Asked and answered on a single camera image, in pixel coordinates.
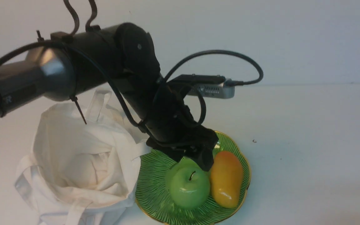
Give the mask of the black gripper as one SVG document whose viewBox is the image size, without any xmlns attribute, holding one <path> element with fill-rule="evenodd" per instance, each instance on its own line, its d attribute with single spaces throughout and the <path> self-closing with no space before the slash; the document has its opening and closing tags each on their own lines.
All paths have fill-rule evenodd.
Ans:
<svg viewBox="0 0 360 225">
<path fill-rule="evenodd" d="M 196 121 L 184 97 L 195 91 L 201 114 Z M 216 133 L 202 125 L 206 117 L 203 95 L 190 82 L 168 82 L 157 90 L 151 111 L 146 115 L 149 138 L 146 144 L 172 160 L 180 162 L 186 154 L 196 154 L 197 165 L 205 172 L 214 164 L 213 148 L 218 141 Z"/>
</svg>

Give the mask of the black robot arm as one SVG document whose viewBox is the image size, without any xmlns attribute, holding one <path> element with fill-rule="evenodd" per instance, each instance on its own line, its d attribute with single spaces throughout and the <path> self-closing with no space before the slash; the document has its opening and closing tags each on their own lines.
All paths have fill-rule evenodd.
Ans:
<svg viewBox="0 0 360 225">
<path fill-rule="evenodd" d="M 70 36 L 20 47 L 0 58 L 0 117 L 41 97 L 76 101 L 108 83 L 130 121 L 149 136 L 147 145 L 175 161 L 192 159 L 204 171 L 214 163 L 218 137 L 202 126 L 206 104 L 195 121 L 184 104 L 186 82 L 164 80 L 151 35 L 132 23 L 91 27 Z"/>
</svg>

